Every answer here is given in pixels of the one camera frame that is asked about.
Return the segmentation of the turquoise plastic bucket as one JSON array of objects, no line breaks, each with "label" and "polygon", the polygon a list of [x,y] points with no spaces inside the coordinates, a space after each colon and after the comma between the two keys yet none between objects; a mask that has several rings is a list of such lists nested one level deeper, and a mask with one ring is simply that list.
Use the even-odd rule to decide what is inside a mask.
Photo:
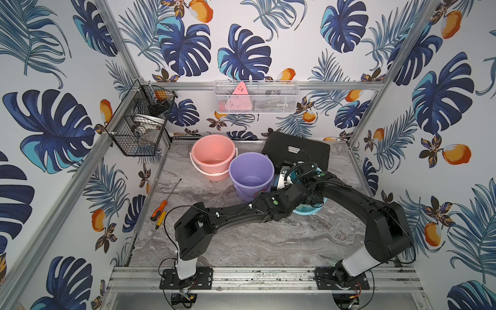
[{"label": "turquoise plastic bucket", "polygon": [[[292,171],[289,174],[289,178],[286,178],[285,176],[288,173],[288,171],[290,170],[290,168],[292,168],[298,164],[303,164],[303,161],[298,161],[296,164],[293,164],[293,165],[283,165],[280,169],[279,175],[276,176],[274,179],[273,189],[277,189],[277,190],[282,189],[283,187],[285,187],[286,185],[291,183],[294,179],[296,179],[297,176],[302,171],[302,169],[299,169],[299,170],[297,169],[297,170]],[[311,204],[301,204],[293,211],[293,213],[301,215],[301,216],[313,215],[313,214],[319,212],[319,210],[324,207],[324,205],[327,201],[328,201],[327,198],[323,198],[320,202],[314,202]]]}]

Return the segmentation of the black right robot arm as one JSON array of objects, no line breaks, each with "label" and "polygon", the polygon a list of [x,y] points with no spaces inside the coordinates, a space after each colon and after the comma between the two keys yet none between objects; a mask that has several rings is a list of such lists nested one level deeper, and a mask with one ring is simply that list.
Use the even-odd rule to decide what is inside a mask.
[{"label": "black right robot arm", "polygon": [[345,184],[328,172],[297,174],[294,183],[309,191],[308,204],[324,198],[353,213],[366,226],[364,245],[335,266],[335,278],[356,278],[388,262],[413,246],[412,234],[403,207],[384,203]]}]

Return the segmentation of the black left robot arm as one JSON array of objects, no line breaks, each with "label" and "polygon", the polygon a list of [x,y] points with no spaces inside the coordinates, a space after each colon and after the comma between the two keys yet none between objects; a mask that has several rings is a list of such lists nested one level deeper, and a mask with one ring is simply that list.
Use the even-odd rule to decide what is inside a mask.
[{"label": "black left robot arm", "polygon": [[206,208],[200,202],[190,206],[174,225],[178,278],[186,280],[196,275],[197,258],[206,252],[218,232],[249,223],[277,222],[290,216],[308,196],[309,190],[296,183],[275,192],[258,194],[244,204]]}]

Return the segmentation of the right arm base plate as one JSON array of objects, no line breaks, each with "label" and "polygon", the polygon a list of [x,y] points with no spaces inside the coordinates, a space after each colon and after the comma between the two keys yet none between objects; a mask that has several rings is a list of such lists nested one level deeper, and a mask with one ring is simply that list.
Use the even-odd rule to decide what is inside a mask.
[{"label": "right arm base plate", "polygon": [[365,273],[359,276],[350,276],[341,267],[317,267],[314,270],[314,280],[320,291],[363,291],[370,289]]}]

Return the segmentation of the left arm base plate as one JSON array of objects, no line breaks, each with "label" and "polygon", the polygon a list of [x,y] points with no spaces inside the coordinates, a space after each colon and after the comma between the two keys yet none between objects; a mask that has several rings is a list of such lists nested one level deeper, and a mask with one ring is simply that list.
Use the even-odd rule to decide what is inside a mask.
[{"label": "left arm base plate", "polygon": [[161,274],[160,289],[163,290],[210,290],[213,281],[213,268],[198,267],[196,273],[186,279],[180,280],[175,268],[164,269]]}]

